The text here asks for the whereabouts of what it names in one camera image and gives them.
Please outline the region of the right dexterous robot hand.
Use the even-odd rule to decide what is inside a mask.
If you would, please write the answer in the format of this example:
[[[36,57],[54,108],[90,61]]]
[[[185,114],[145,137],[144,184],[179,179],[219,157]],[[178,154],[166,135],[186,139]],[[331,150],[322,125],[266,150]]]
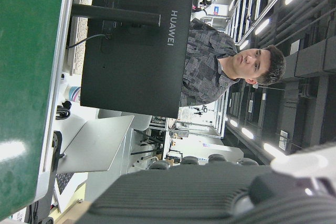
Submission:
[[[80,223],[335,223],[335,144],[270,165],[217,158],[126,174]]]

